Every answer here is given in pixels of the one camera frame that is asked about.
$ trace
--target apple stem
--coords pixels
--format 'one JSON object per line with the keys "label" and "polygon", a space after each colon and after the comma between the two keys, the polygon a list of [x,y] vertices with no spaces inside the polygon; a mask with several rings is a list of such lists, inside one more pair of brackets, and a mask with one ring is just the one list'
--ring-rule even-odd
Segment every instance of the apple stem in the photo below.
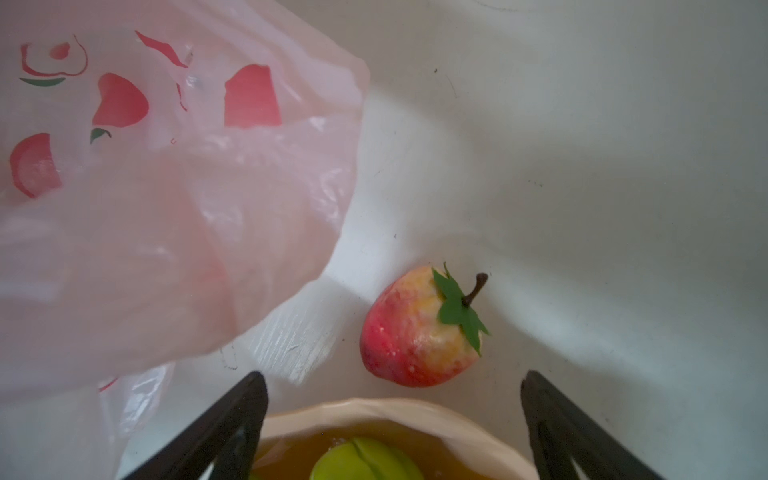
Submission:
{"label": "apple stem", "polygon": [[469,293],[469,295],[466,295],[462,298],[462,305],[464,306],[470,306],[472,304],[472,301],[475,299],[475,296],[477,296],[478,293],[480,293],[480,289],[485,285],[485,282],[488,281],[488,274],[487,273],[478,273],[477,277],[477,283],[475,284],[475,289]]}

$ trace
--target printed apple pattern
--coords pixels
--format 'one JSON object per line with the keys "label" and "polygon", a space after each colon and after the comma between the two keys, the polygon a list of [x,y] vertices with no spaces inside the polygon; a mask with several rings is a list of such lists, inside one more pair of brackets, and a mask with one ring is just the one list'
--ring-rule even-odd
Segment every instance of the printed apple pattern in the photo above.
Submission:
{"label": "printed apple pattern", "polygon": [[[135,31],[148,48],[160,52],[178,68],[184,64],[170,44]],[[69,78],[81,77],[89,67],[88,51],[72,35],[70,41],[43,49],[32,43],[21,48],[21,67],[24,76],[19,80],[33,87],[51,88]],[[130,127],[149,114],[150,105],[144,93],[128,78],[107,72],[94,85],[98,88],[101,102],[94,112],[91,123],[90,143],[98,138],[112,138],[114,128]],[[223,125],[225,127],[250,128],[282,124],[280,108],[272,82],[271,70],[266,65],[245,65],[224,83]],[[184,111],[181,86],[176,83],[179,105]],[[51,154],[51,134],[40,132],[19,141],[8,159],[13,184],[23,194],[36,198],[61,186],[61,178]]]}

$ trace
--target white table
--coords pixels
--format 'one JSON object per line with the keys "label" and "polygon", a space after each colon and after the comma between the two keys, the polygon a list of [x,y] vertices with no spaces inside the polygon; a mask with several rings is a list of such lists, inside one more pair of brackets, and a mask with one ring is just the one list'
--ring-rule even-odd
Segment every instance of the white table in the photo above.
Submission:
{"label": "white table", "polygon": [[[537,369],[670,480],[764,477],[765,2],[283,4],[372,72],[342,238],[235,346],[178,364],[122,472],[250,369],[271,412],[412,396],[530,455],[518,387]],[[375,379],[367,309],[443,260],[466,289],[492,275],[484,357],[431,389]]]}

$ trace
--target green apple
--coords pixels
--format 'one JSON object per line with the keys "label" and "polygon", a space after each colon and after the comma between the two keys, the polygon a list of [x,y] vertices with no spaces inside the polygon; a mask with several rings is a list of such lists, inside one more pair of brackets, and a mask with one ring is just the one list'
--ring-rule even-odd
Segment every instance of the green apple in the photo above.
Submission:
{"label": "green apple", "polygon": [[312,469],[310,480],[424,480],[408,456],[363,437],[330,449]]}

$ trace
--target plastic bag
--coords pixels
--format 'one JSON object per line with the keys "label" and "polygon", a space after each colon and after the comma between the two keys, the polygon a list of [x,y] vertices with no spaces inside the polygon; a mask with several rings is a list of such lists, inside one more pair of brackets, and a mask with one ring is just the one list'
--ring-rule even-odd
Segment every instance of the plastic bag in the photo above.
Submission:
{"label": "plastic bag", "polygon": [[0,407],[3,478],[113,478],[131,437],[157,409],[172,365],[94,389]]}
{"label": "plastic bag", "polygon": [[209,352],[319,276],[362,61],[271,0],[0,13],[0,401]]}

